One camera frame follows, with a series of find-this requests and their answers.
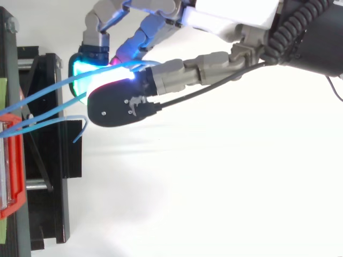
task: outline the clear plastic panel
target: clear plastic panel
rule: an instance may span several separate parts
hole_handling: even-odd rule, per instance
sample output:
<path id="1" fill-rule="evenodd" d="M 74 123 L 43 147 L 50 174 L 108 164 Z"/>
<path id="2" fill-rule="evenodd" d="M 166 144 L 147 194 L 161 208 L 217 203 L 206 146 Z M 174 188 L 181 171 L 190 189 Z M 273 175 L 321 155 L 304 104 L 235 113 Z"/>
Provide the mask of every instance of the clear plastic panel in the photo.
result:
<path id="1" fill-rule="evenodd" d="M 0 132 L 6 128 L 7 124 L 0 122 Z M 0 138 L 0 210 L 6 209 L 12 200 L 10 186 L 8 141 Z"/>

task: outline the black cable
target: black cable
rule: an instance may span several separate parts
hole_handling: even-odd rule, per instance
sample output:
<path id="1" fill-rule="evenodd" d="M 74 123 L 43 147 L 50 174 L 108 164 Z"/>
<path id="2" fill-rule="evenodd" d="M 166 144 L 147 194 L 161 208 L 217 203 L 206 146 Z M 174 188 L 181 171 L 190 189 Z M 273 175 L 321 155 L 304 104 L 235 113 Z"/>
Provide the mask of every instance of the black cable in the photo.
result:
<path id="1" fill-rule="evenodd" d="M 330 86 L 331 86 L 331 88 L 332 88 L 334 94 L 337 96 L 337 98 L 338 98 L 340 101 L 343 102 L 342 97 L 340 97 L 339 94 L 337 93 L 337 91 L 336 91 L 336 89 L 335 89 L 335 87 L 334 87 L 334 85 L 333 85 L 331 79 L 330 79 L 329 77 L 326 77 L 326 78 L 327 78 L 328 82 L 330 83 Z"/>
<path id="2" fill-rule="evenodd" d="M 162 104 L 159 104 L 158 108 L 161 110 L 165 107 L 169 107 L 169 106 L 172 106 L 172 105 L 175 105 L 177 103 L 181 103 L 181 102 L 184 102 L 186 100 L 189 100 L 189 99 L 192 99 L 196 96 L 199 96 L 199 95 L 202 95 L 202 94 L 205 94 L 211 90 L 214 90 L 215 88 L 217 87 L 220 87 L 224 84 L 226 84 L 227 82 L 230 82 L 234 79 L 237 79 L 241 76 L 243 76 L 244 74 L 248 73 L 248 72 L 251 72 L 251 71 L 254 71 L 256 69 L 259 69 L 259 68 L 262 68 L 262 67 L 265 67 L 265 66 L 269 66 L 266 62 L 263 62 L 263 63 L 258 63 L 258 64 L 255 64 L 251 67 L 248 67 L 248 68 L 244 68 L 244 69 L 241 69 L 239 70 L 238 72 L 234 73 L 233 75 L 231 76 L 228 76 L 227 78 L 224 78 L 223 80 L 220 80 L 218 81 L 217 83 L 214 83 L 208 87 L 205 87 L 203 89 L 200 89 L 194 93 L 191 93 L 189 95 L 185 95 L 185 96 L 181 96 L 177 99 L 174 99 L 174 100 L 171 100 L 169 102 L 166 102 L 166 103 L 162 103 Z"/>
<path id="3" fill-rule="evenodd" d="M 307 26 L 323 14 L 333 0 L 309 0 L 298 8 L 269 39 L 261 59 L 269 64 L 279 64 L 285 52 L 303 33 Z"/>

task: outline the metal rod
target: metal rod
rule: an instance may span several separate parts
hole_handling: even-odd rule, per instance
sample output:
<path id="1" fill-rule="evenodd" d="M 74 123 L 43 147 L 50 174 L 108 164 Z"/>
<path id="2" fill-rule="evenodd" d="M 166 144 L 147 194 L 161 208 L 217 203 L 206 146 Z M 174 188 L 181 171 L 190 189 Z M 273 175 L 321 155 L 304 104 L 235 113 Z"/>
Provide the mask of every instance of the metal rod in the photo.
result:
<path id="1" fill-rule="evenodd" d="M 33 64 L 33 59 L 19 59 L 18 69 L 20 71 L 28 71 L 31 69 L 32 64 Z"/>
<path id="2" fill-rule="evenodd" d="M 46 190 L 48 187 L 46 186 L 44 179 L 28 179 L 26 181 L 26 190 Z"/>

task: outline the screw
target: screw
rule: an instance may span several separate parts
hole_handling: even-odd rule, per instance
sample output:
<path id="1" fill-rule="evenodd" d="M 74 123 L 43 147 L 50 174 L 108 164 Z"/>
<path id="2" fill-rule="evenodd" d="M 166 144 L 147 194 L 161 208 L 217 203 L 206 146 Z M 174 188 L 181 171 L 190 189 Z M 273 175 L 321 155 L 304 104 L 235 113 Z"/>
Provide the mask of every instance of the screw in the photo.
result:
<path id="1" fill-rule="evenodd" d="M 19 22 L 15 17 L 10 17 L 5 23 L 6 30 L 12 34 L 19 32 Z"/>
<path id="2" fill-rule="evenodd" d="M 33 119 L 33 118 L 34 118 L 33 114 L 28 114 L 26 117 L 26 119 Z"/>

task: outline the red frame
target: red frame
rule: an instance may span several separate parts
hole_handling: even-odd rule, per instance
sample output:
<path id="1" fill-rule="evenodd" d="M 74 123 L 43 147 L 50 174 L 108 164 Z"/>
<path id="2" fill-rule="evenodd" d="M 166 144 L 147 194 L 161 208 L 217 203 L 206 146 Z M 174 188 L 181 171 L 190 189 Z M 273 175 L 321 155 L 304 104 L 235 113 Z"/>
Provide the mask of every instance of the red frame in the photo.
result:
<path id="1" fill-rule="evenodd" d="M 12 127 L 20 123 L 21 118 L 13 114 L 5 114 L 0 117 L 0 122 L 9 123 L 8 127 Z M 14 203 L 10 204 L 6 209 L 0 210 L 0 220 L 15 213 L 26 202 L 23 136 L 17 135 L 8 138 L 8 149 L 11 197 Z"/>

